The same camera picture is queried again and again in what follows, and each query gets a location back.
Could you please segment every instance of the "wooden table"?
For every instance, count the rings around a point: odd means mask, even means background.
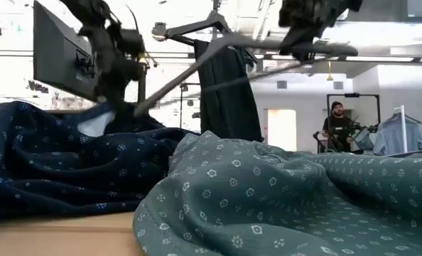
[[[0,256],[145,256],[134,213],[0,223]]]

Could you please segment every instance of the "teal patterned fabric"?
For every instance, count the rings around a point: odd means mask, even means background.
[[[134,232],[156,256],[422,256],[422,159],[189,134]]]

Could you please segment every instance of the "doorway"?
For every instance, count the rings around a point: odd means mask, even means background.
[[[296,151],[296,111],[268,110],[267,141],[285,151]]]

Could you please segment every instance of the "man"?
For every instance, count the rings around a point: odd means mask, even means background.
[[[344,106],[340,102],[333,102],[331,105],[331,116],[325,119],[323,124],[323,131],[328,131],[329,126],[331,125],[331,132],[336,136],[336,139],[343,145],[343,152],[351,152],[352,147],[351,143],[353,141],[352,137],[349,134],[345,133],[347,128],[352,126],[352,120],[344,116]]]

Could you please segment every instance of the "beanie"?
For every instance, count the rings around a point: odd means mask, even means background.
[[[331,105],[331,110],[333,110],[337,106],[343,106],[343,105],[340,102],[333,102],[332,105]]]

